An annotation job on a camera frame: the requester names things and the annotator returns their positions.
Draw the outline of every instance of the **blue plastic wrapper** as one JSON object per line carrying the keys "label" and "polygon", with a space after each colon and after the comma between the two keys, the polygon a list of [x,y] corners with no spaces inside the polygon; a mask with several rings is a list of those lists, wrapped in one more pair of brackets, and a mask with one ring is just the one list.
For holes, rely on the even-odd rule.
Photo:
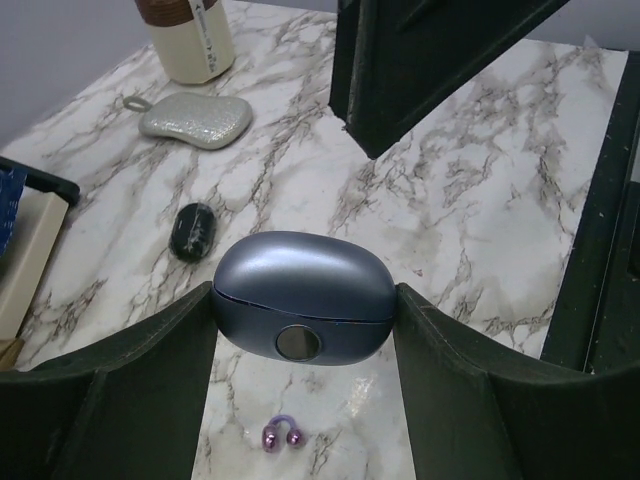
{"label": "blue plastic wrapper", "polygon": [[16,223],[18,203],[24,190],[27,172],[15,168],[0,170],[0,256],[4,255]]}

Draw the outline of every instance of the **black oval object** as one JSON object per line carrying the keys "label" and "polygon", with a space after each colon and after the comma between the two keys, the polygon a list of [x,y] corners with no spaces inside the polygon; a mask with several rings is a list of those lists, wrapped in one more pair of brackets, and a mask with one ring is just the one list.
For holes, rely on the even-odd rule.
{"label": "black oval object", "polygon": [[319,365],[364,360],[393,325],[391,274],[352,243],[299,232],[246,237],[213,282],[220,332],[249,352]]}
{"label": "black oval object", "polygon": [[213,211],[203,203],[190,203],[176,216],[169,248],[184,262],[199,262],[211,251],[215,236]]}

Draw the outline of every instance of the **gray wall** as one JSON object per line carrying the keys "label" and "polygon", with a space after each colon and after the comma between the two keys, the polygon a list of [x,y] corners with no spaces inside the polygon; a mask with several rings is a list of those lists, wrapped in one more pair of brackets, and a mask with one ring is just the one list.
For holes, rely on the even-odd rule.
{"label": "gray wall", "polygon": [[[324,11],[337,5],[260,1]],[[148,41],[134,0],[3,0],[2,7],[0,146]],[[572,0],[530,38],[582,45],[586,34],[602,47],[640,50],[640,0]]]}
{"label": "gray wall", "polygon": [[134,0],[2,0],[0,146],[146,42]]}

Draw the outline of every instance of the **marble table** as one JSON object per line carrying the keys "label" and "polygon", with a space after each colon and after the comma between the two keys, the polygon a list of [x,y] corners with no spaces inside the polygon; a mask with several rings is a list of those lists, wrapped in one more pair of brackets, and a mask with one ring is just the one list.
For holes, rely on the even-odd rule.
{"label": "marble table", "polygon": [[[167,81],[144,48],[2,152],[77,182],[23,331],[20,368],[95,342],[212,278],[262,230],[331,235],[378,255],[443,311],[538,356],[627,54],[521,41],[377,161],[327,107],[336,18],[227,2],[233,69],[193,91],[238,95],[255,120],[202,152],[142,138],[122,97]],[[206,202],[215,249],[192,266],[168,250],[178,210]],[[267,455],[276,413],[309,433]],[[194,479],[412,479],[394,347],[340,368],[267,360],[220,337]]]}

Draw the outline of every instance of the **black object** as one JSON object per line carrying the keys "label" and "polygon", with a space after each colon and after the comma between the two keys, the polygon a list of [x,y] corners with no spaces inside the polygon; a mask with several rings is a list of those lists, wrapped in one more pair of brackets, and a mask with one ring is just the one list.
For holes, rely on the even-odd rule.
{"label": "black object", "polygon": [[169,247],[184,262],[199,262],[211,251],[216,217],[207,205],[190,203],[176,216]]}
{"label": "black object", "polygon": [[534,360],[407,285],[393,335],[417,480],[638,478],[638,362],[589,375]]}
{"label": "black object", "polygon": [[640,359],[637,204],[640,53],[631,53],[541,359],[601,372]]}
{"label": "black object", "polygon": [[0,478],[191,478],[216,337],[206,282],[93,345],[0,373]]}
{"label": "black object", "polygon": [[80,187],[75,183],[0,156],[0,169],[13,170],[14,168],[20,168],[27,172],[27,181],[25,182],[27,187],[43,193],[53,192],[67,202],[70,207],[75,207],[78,204]]}
{"label": "black object", "polygon": [[339,0],[330,106],[372,158],[567,0]]}
{"label": "black object", "polygon": [[391,332],[395,285],[371,252],[300,232],[246,237],[222,257],[214,310],[220,332],[269,358],[346,365]]}

